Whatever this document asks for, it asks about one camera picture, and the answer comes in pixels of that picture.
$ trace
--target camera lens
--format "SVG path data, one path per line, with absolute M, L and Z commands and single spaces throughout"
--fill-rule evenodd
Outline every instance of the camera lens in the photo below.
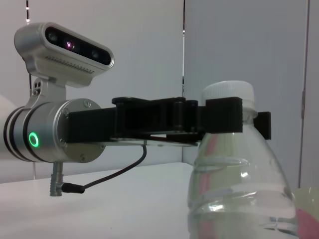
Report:
M 68 50 L 72 50 L 72 49 L 74 49 L 74 43 L 71 42 L 71 41 L 67 41 L 67 42 L 65 43 L 65 47 L 66 47 L 66 49 L 68 49 Z
M 95 50 L 93 50 L 93 51 L 92 51 L 92 57 L 93 57 L 93 58 L 98 58 L 98 57 L 99 57 L 98 52 L 95 51 Z
M 56 41 L 58 39 L 57 35 L 54 32 L 49 32 L 48 37 L 51 41 Z

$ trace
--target black cable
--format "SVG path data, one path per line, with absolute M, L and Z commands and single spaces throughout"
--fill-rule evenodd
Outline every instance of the black cable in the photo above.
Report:
M 115 178 L 127 171 L 129 171 L 130 169 L 138 166 L 140 163 L 143 162 L 143 160 L 145 159 L 146 157 L 146 154 L 147 154 L 147 150 L 146 150 L 146 146 L 145 145 L 142 145 L 142 148 L 143 148 L 143 155 L 141 156 L 141 158 L 136 161 L 135 163 L 131 164 L 130 166 L 127 166 L 126 168 L 123 168 L 121 169 L 120 171 L 116 172 L 116 173 L 113 173 L 109 176 L 106 176 L 104 178 L 100 178 L 92 183 L 89 183 L 87 185 L 84 185 L 84 186 L 80 186 L 80 185 L 76 185 L 76 184 L 71 184 L 71 183 L 63 183 L 62 185 L 62 191 L 65 192 L 65 193 L 84 193 L 85 189 L 87 188 L 90 188 L 94 185 L 97 185 L 99 183 L 103 183 L 105 181 L 108 181 L 112 178 Z

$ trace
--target white table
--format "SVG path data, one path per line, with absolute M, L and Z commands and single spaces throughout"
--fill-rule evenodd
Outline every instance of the white table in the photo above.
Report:
M 64 177 L 84 185 L 116 170 Z M 50 179 L 0 184 L 1 239 L 187 239 L 192 167 L 137 167 L 84 194 L 49 196 Z

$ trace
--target white wall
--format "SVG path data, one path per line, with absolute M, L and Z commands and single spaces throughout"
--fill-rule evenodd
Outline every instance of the white wall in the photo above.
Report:
M 17 107 L 29 97 L 29 75 L 13 44 L 15 31 L 26 25 L 25 19 L 25 1 L 0 1 L 0 94 Z M 28 179 L 32 179 L 32 163 L 0 159 L 0 183 Z
M 30 0 L 30 22 L 53 21 L 108 46 L 114 67 L 88 88 L 67 89 L 68 98 L 89 98 L 104 107 L 111 99 L 144 99 L 182 94 L 182 0 Z M 64 174 L 127 166 L 142 154 L 139 146 L 107 147 L 88 164 L 65 164 Z M 181 161 L 181 148 L 148 147 L 142 165 Z M 38 178 L 52 165 L 38 163 Z
M 250 82 L 258 111 L 272 113 L 269 142 L 293 188 L 298 185 L 306 1 L 186 0 L 185 97 L 207 85 Z M 185 148 L 192 163 L 196 149 Z
M 301 186 L 319 187 L 319 2 L 310 1 Z

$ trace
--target water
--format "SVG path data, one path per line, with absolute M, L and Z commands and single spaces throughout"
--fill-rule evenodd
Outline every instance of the water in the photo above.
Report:
M 191 239 L 297 239 L 282 170 L 244 112 L 242 133 L 207 134 L 188 193 Z

